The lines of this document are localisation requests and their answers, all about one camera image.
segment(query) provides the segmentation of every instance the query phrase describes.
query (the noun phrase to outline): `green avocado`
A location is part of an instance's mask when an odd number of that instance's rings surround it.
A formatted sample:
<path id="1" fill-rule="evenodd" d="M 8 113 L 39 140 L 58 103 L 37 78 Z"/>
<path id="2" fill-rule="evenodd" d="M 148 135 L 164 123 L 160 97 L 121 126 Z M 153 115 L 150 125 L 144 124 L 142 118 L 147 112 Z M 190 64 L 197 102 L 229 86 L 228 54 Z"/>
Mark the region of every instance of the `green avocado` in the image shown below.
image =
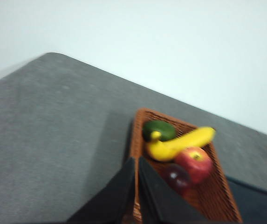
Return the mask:
<path id="1" fill-rule="evenodd" d="M 162 120 L 151 120 L 144 124 L 143 137 L 145 141 L 151 140 L 151 133 L 153 131 L 158 131 L 161 133 L 161 141 L 171 140 L 176 137 L 175 128 L 171 124 Z"/>

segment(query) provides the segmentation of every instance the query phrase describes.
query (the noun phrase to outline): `gray table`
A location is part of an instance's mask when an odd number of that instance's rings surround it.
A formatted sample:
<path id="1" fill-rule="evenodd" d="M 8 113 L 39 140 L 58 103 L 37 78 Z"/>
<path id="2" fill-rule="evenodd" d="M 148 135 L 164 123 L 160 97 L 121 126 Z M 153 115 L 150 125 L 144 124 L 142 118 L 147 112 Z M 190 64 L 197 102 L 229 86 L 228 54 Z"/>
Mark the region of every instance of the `gray table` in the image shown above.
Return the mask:
<path id="1" fill-rule="evenodd" d="M 215 127 L 225 174 L 267 190 L 267 135 L 48 53 L 0 80 L 0 224 L 72 215 L 121 167 L 139 107 Z"/>

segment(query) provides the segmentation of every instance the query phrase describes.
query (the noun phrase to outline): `apple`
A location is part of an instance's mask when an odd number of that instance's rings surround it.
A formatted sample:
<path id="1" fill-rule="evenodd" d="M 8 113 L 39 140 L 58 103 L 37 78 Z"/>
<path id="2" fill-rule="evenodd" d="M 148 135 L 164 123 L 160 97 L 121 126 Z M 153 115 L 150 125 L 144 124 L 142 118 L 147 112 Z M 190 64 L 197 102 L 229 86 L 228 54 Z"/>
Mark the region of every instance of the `apple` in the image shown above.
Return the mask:
<path id="1" fill-rule="evenodd" d="M 176 156 L 175 163 L 189 173 L 193 184 L 203 182 L 213 168 L 211 158 L 200 147 L 188 147 L 182 150 Z"/>
<path id="2" fill-rule="evenodd" d="M 160 175 L 170 188 L 181 196 L 183 196 L 192 185 L 187 171 L 175 163 L 167 165 Z"/>

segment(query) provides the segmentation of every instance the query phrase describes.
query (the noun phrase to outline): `wicker basket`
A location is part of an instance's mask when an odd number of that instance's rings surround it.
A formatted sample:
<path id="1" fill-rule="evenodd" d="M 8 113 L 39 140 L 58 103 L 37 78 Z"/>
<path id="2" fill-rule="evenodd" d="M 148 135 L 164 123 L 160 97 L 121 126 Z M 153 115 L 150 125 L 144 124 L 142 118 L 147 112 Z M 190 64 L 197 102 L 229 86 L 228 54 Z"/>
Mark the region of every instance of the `wicker basket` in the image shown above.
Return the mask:
<path id="1" fill-rule="evenodd" d="M 139 158 L 141 155 L 144 156 L 155 170 L 160 172 L 167 163 L 152 160 L 144 150 L 142 128 L 143 124 L 149 120 L 163 120 L 172 124 L 177 131 L 177 136 L 195 129 L 196 126 L 151 109 L 142 108 L 137 111 L 133 124 L 130 156 L 135 158 Z M 228 187 L 213 144 L 208 144 L 203 149 L 213 160 L 213 171 L 203 183 L 189 190 L 184 199 L 210 220 L 242 223 L 238 207 Z M 142 216 L 138 198 L 138 160 L 136 160 L 135 169 L 136 192 L 133 216 L 140 223 Z"/>

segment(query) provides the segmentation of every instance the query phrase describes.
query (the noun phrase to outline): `banana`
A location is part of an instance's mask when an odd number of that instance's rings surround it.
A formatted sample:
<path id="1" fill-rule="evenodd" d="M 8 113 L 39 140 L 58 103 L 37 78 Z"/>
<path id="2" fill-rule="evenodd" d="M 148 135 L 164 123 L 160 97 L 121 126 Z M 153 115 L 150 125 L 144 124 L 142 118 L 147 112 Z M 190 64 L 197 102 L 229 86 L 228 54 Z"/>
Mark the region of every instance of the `banana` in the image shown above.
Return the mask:
<path id="1" fill-rule="evenodd" d="M 211 127 L 199 127 L 179 138 L 168 141 L 160 141 L 161 133 L 153 131 L 151 141 L 146 143 L 146 149 L 150 157 L 157 161 L 167 162 L 173 160 L 183 149 L 191 146 L 203 147 L 212 141 L 215 129 Z"/>

